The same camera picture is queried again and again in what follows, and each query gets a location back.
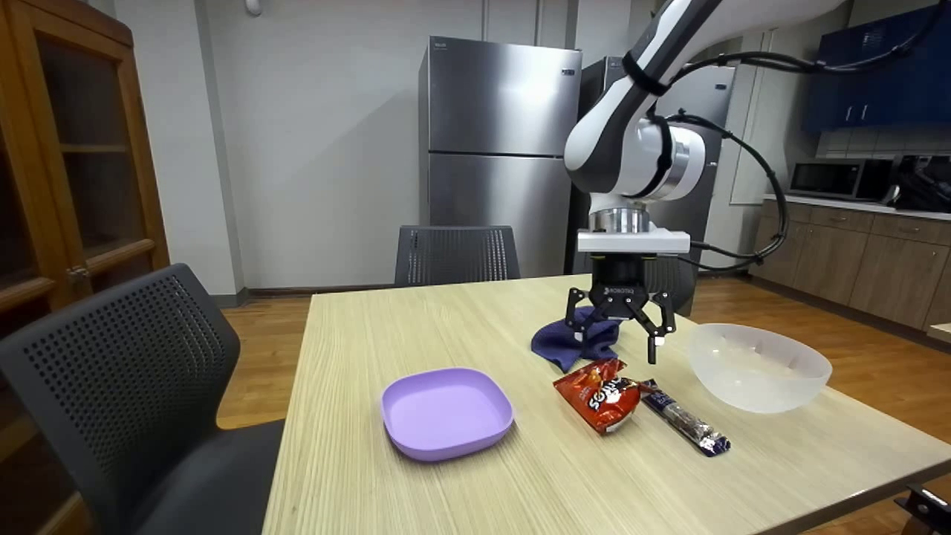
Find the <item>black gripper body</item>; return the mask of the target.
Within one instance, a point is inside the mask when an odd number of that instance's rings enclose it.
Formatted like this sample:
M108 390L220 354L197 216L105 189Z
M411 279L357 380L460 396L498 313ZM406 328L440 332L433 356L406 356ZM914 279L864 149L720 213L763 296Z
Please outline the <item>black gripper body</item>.
M607 319L635 319L656 292L648 286L644 255L595 255L592 259L592 307Z

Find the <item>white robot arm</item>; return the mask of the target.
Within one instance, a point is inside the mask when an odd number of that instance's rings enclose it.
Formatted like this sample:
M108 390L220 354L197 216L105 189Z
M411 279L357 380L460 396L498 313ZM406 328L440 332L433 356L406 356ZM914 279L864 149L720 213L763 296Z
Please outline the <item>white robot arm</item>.
M576 244L592 255L592 287L568 293L559 331L571 368L589 348L608 356L599 331L635 322L648 332L648 359L674 331L666 287L644 281L644 264L660 255L687 259L694 241L642 216L642 200L684 200L700 177L703 139L692 125L706 119L656 114L656 99L689 73L689 59L732 35L821 17L840 0L666 0L635 44L620 57L623 73L595 102L564 139L564 169L582 192L608 197L595 210L595 228Z

